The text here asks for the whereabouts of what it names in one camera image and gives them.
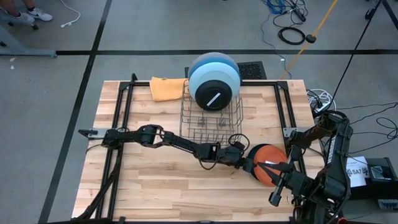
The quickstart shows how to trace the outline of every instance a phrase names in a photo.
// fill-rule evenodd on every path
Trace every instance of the person's foot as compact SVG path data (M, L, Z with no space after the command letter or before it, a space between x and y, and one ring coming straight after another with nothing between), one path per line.
M43 10L35 7L31 10L28 9L27 11L33 18L41 19L43 21L51 21L52 16L50 14L45 13Z
M8 13L6 10L3 10L5 12L5 14L7 16L9 16L12 19L12 22L16 22L16 23L27 23L27 24L32 24L35 22L35 19L24 13L24 12L20 12L19 16L13 16L12 14Z

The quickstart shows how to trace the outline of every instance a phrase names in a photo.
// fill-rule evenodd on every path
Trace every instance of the person's leg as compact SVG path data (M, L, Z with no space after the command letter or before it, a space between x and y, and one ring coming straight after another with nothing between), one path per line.
M23 0L25 6L27 8L27 12L33 17L37 19L41 19L43 21L52 20L52 16L50 14L45 13L43 10L35 7L33 0Z
M12 16L17 17L21 15L15 6L14 0L0 0L0 6Z
M22 0L28 10L33 10L35 8L35 4L33 0Z
M5 10L10 22L18 22L22 24L32 24L35 22L35 19L32 16L18 11L14 0L0 0L0 6Z

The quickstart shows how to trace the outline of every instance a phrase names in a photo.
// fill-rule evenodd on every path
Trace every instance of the white cable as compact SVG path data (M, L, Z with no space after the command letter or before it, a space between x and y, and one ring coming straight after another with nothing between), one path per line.
M327 107L331 102L331 99L333 98L332 95L330 95L326 90L322 90L322 89L312 89L312 92L314 92L315 94L318 95L320 100L327 100L326 102L322 103L322 107L318 108L317 111L321 111L323 110L325 107ZM311 104L312 101L316 100L314 96L308 97L308 102ZM336 101L333 100L333 106L335 106L334 110L337 110L337 106L336 106Z
M64 1L62 1L62 0L60 0L60 1L62 2L62 4L63 4L67 9L72 10L73 12L75 12L75 13L77 13L77 14L79 15L75 20L70 21L70 22L67 22L66 24L62 24L62 25L61 25L61 28L64 28L65 26L70 26L70 25L72 25L74 22L76 22L77 20L79 20L79 18L80 18L80 12L78 12L77 10L74 10L74 9L72 9L71 7L67 6L67 5L64 3Z

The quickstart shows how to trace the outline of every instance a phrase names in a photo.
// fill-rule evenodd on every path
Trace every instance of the white stripe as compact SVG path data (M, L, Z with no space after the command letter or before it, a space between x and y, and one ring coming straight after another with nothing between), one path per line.
M221 95L221 93L217 93L213 99L211 99L208 103L207 106L210 106L219 96Z

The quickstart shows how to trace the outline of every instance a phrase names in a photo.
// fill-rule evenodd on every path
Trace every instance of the black grate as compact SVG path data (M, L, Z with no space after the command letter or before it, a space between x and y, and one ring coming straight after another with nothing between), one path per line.
M239 72L243 80L266 80L266 71L262 62L243 62L238 63ZM185 78L188 78L188 69L185 67Z

